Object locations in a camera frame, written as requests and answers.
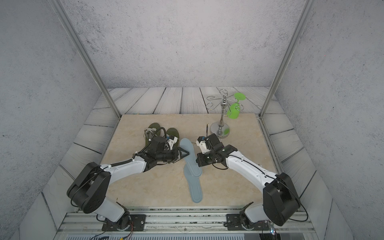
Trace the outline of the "green plastic wine glass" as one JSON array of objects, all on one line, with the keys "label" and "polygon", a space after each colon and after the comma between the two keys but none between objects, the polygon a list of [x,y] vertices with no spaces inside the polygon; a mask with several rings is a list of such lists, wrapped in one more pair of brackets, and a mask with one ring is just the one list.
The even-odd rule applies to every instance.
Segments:
[{"label": "green plastic wine glass", "polygon": [[246,96],[242,93],[235,93],[234,98],[235,101],[232,101],[227,113],[227,117],[230,119],[237,119],[239,117],[240,111],[244,108],[240,101],[244,101]]}]

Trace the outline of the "right aluminium frame post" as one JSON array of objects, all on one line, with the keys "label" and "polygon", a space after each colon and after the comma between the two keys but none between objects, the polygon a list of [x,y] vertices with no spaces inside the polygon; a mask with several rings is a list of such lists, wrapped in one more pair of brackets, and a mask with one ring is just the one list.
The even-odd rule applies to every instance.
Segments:
[{"label": "right aluminium frame post", "polygon": [[305,5],[304,5],[303,11],[302,11],[301,16],[298,20],[296,28],[292,34],[292,37],[291,37],[291,40],[290,40],[289,45],[287,47],[287,50],[284,54],[284,57],[283,57],[281,64],[278,68],[278,71],[275,75],[275,78],[272,81],[272,84],[270,86],[266,100],[262,106],[261,112],[259,114],[260,119],[262,119],[264,117],[264,115],[267,113],[267,110],[268,110],[269,105],[272,101],[272,98],[278,89],[278,86],[279,86],[279,84],[283,78],[283,75],[284,75],[284,73],[285,73],[285,71],[289,65],[289,62],[292,58],[292,55],[295,51],[296,45],[299,42],[300,37],[304,31],[304,28],[306,26],[308,18],[310,17],[311,11],[313,10],[315,2],[316,2],[315,0],[307,0]]}]

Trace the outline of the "olive green shoe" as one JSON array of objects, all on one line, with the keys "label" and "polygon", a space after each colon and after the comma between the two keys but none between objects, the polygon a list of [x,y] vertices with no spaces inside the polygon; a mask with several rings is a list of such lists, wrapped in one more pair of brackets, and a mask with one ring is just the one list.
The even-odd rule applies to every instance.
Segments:
[{"label": "olive green shoe", "polygon": [[180,134],[179,134],[178,130],[176,128],[169,128],[169,129],[167,129],[166,133],[167,133],[168,137],[174,136],[177,138],[177,141],[173,145],[173,149],[177,148],[180,144]]},{"label": "olive green shoe", "polygon": [[152,123],[149,125],[149,127],[147,127],[146,129],[144,129],[144,138],[145,138],[145,141],[146,141],[146,146],[150,143],[150,139],[155,135],[155,136],[159,136],[159,137],[162,137],[163,134],[162,134],[162,130],[159,130],[157,131],[158,129],[160,129],[161,126],[159,123]]}]

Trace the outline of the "left aluminium frame post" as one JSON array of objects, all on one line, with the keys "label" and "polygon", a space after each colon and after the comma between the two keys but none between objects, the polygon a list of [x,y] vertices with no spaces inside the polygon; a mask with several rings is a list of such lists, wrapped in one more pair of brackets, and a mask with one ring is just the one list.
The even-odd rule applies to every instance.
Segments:
[{"label": "left aluminium frame post", "polygon": [[62,3],[58,0],[49,0],[49,3],[53,10],[55,11],[57,17],[59,18],[62,26],[64,27],[66,33],[70,37],[72,43],[75,45],[75,48],[77,49],[78,53],[80,54],[81,59],[83,60],[84,64],[86,65],[87,69],[91,73],[94,81],[96,82],[98,88],[100,89],[101,93],[105,97],[107,103],[112,108],[112,111],[116,115],[117,119],[120,120],[122,117],[121,112],[119,111],[118,107],[115,104],[115,101],[111,97],[111,94],[107,90],[99,72],[97,71],[92,59],[90,58],[89,54],[87,53],[86,48],[84,47],[84,44],[82,43],[78,33],[76,32],[73,24],[71,23],[70,18],[68,17]]}]

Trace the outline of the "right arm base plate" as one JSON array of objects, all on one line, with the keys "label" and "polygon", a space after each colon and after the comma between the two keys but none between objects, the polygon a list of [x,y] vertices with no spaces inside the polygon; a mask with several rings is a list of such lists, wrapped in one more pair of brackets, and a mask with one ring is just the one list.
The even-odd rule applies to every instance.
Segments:
[{"label": "right arm base plate", "polygon": [[251,222],[245,214],[227,214],[223,226],[229,231],[266,231],[267,221]]}]

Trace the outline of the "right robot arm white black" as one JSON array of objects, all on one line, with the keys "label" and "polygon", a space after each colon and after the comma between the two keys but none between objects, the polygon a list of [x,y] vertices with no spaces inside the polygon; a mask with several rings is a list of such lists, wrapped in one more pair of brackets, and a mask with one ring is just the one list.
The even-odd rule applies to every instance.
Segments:
[{"label": "right robot arm white black", "polygon": [[199,137],[196,144],[202,151],[196,159],[199,167],[222,164],[250,181],[263,194],[261,204],[252,202],[240,211],[239,221],[245,230],[253,230],[255,224],[264,221],[281,227],[293,220],[302,203],[289,175],[262,168],[232,145],[224,146],[216,134]]}]

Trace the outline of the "grey-blue insole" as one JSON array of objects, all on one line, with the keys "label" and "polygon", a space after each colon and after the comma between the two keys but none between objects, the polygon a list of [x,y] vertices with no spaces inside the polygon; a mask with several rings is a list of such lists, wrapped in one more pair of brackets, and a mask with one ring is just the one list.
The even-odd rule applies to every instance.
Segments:
[{"label": "grey-blue insole", "polygon": [[188,166],[184,166],[184,176],[187,180],[189,193],[194,203],[200,203],[203,200],[203,191],[198,177],[192,175]]},{"label": "grey-blue insole", "polygon": [[183,138],[180,141],[180,147],[189,153],[188,156],[184,157],[188,170],[192,176],[199,178],[203,174],[203,171],[196,162],[197,156],[194,145],[189,139]]}]

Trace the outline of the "aluminium frame post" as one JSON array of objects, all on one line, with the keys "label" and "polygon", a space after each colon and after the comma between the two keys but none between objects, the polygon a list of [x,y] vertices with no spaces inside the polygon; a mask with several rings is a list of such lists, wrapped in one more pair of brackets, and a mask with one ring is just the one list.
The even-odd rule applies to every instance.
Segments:
[{"label": "aluminium frame post", "polygon": [[49,0],[49,3],[53,10],[55,11],[57,17],[59,18],[62,26],[64,27],[66,33],[70,37],[72,43],[75,45],[75,48],[77,49],[78,53],[80,54],[81,59],[83,60],[84,64],[86,65],[87,69],[91,73],[94,81],[96,82],[98,88],[100,89],[101,93],[105,97],[107,103],[112,108],[112,111],[116,115],[117,119],[120,120],[122,117],[121,112],[119,111],[118,107],[115,104],[115,101],[111,97],[111,94],[107,90],[99,72],[97,71],[92,59],[90,58],[89,54],[87,53],[86,48],[84,47],[84,44],[82,43],[78,33],[76,32],[73,24],[71,23],[70,18],[68,17],[62,3],[58,0]]},{"label": "aluminium frame post", "polygon": [[275,75],[275,78],[272,81],[272,84],[270,86],[266,100],[262,106],[261,112],[259,114],[260,119],[262,119],[264,117],[264,115],[267,113],[267,110],[268,110],[269,105],[272,101],[272,98],[278,89],[278,86],[279,86],[279,84],[283,78],[283,75],[284,75],[284,73],[285,73],[285,71],[289,65],[289,62],[292,58],[292,55],[295,51],[296,45],[299,42],[300,37],[304,31],[304,28],[306,26],[308,18],[310,17],[311,11],[313,10],[315,2],[316,2],[315,0],[307,0],[305,5],[304,5],[303,11],[302,11],[301,16],[298,20],[296,28],[292,34],[292,37],[291,37],[291,40],[290,40],[289,45],[287,47],[287,50],[284,54],[284,57],[283,57],[281,64],[278,68],[278,71]]}]

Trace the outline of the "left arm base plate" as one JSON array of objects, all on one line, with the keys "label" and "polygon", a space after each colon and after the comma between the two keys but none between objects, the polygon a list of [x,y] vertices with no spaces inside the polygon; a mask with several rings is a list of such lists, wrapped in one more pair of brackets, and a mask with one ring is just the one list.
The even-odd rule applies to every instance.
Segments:
[{"label": "left arm base plate", "polygon": [[117,222],[104,220],[104,232],[142,232],[146,223],[146,215],[123,215]]}]

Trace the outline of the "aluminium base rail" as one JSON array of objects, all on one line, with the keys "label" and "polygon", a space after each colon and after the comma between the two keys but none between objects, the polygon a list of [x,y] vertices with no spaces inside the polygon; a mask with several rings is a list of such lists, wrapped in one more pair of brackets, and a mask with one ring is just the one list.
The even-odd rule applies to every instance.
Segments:
[{"label": "aluminium base rail", "polygon": [[236,207],[133,207],[131,215],[146,215],[142,232],[103,232],[104,219],[83,212],[66,214],[56,240],[316,240],[307,214],[297,212],[279,227],[268,222],[266,231],[229,231],[223,226]]}]

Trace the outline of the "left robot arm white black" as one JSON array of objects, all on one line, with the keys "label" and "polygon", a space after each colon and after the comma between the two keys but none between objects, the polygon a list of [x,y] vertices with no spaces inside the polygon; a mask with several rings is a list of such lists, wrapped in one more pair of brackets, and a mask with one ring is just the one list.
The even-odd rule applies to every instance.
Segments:
[{"label": "left robot arm white black", "polygon": [[177,161],[194,154],[190,140],[184,138],[177,145],[176,137],[153,137],[132,158],[106,165],[87,164],[67,191],[71,204],[85,214],[96,213],[118,231],[133,231],[130,212],[107,198],[109,186],[123,178],[140,174],[152,168]]}]

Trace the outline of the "chrome cup holder stand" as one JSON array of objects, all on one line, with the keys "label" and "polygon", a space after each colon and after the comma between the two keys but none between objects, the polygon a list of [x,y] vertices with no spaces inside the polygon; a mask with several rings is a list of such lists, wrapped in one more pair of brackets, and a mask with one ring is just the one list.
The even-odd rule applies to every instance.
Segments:
[{"label": "chrome cup holder stand", "polygon": [[210,126],[210,132],[216,134],[219,139],[223,139],[229,136],[230,127],[225,123],[224,117],[227,117],[229,107],[232,104],[232,101],[235,101],[234,95],[230,95],[227,90],[220,89],[221,97],[208,96],[207,100],[209,101],[206,104],[206,108],[209,111],[213,111],[218,107],[221,107],[221,118],[218,122],[213,123]]}]

